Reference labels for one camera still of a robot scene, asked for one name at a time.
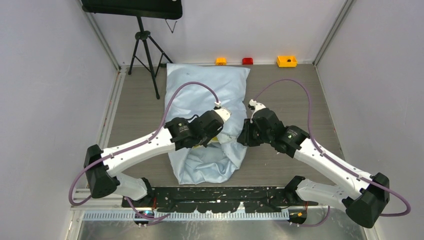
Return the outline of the light blue pillowcase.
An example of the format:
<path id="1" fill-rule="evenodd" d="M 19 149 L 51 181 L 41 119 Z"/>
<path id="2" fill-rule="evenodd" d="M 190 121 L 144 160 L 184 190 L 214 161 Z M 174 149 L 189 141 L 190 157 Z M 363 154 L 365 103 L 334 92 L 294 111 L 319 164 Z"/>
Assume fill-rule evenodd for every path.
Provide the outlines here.
<path id="1" fill-rule="evenodd" d="M 166 122 L 189 119 L 195 109 L 213 109 L 216 99 L 225 108 L 246 107 L 250 69 L 233 66 L 168 64 L 166 67 Z M 220 184 L 228 181 L 246 156 L 247 147 L 237 142 L 183 148 L 169 153 L 173 173 L 180 185 Z"/>

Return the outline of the white pillow with yellow trim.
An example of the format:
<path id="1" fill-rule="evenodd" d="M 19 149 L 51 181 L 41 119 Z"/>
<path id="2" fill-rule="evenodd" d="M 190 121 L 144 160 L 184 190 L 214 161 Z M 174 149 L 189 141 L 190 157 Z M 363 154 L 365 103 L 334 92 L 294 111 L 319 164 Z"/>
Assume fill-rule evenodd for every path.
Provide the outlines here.
<path id="1" fill-rule="evenodd" d="M 236 142 L 238 136 L 241 134 L 243 124 L 244 124 L 244 119 L 247 117 L 246 109 L 241 106 L 230 106 L 230 107 L 226 107 L 226 109 L 228 109 L 231 112 L 231 117 L 229 118 L 227 122 L 224 123 L 223 129 L 221 130 L 221 132 L 217 136 L 212 138 L 206 147 L 210 145 L 217 145 L 217 144 L 223 145 L 226 143 Z M 198 114 L 199 116 L 195 117 L 195 118 L 198 118 L 205 112 L 211 111 L 211 110 L 214 110 L 214 109 L 213 108 L 202 108 L 202 109 L 196 108 L 193 111 L 193 114 L 194 115 Z"/>

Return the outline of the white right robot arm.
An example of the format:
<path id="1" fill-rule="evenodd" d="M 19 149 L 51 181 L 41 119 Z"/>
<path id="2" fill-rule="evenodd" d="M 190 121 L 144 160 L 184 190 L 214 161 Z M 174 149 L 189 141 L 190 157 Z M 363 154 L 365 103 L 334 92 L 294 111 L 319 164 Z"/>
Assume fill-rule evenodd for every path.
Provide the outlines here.
<path id="1" fill-rule="evenodd" d="M 358 169 L 314 144 L 310 135 L 295 125 L 285 126 L 276 113 L 264 106 L 250 106 L 252 115 L 244 120 L 237 141 L 246 147 L 271 145 L 278 153 L 314 168 L 334 185 L 317 183 L 296 175 L 285 186 L 285 198 L 291 205 L 316 202 L 345 211 L 364 228 L 372 228 L 390 201 L 390 194 L 377 187 L 390 187 L 390 180 Z"/>

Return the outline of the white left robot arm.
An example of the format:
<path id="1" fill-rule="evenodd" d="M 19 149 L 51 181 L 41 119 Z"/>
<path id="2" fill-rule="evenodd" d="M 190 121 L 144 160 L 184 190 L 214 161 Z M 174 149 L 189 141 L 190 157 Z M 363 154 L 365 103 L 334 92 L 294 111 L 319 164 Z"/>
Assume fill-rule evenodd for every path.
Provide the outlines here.
<path id="1" fill-rule="evenodd" d="M 130 177 L 123 172 L 155 156 L 180 149 L 206 147 L 223 129 L 231 113 L 226 108 L 208 110 L 192 120 L 175 117 L 158 132 L 140 137 L 125 144 L 101 149 L 90 146 L 84 160 L 84 173 L 93 199 L 117 194 L 135 200 L 141 207 L 153 202 L 148 181 Z"/>

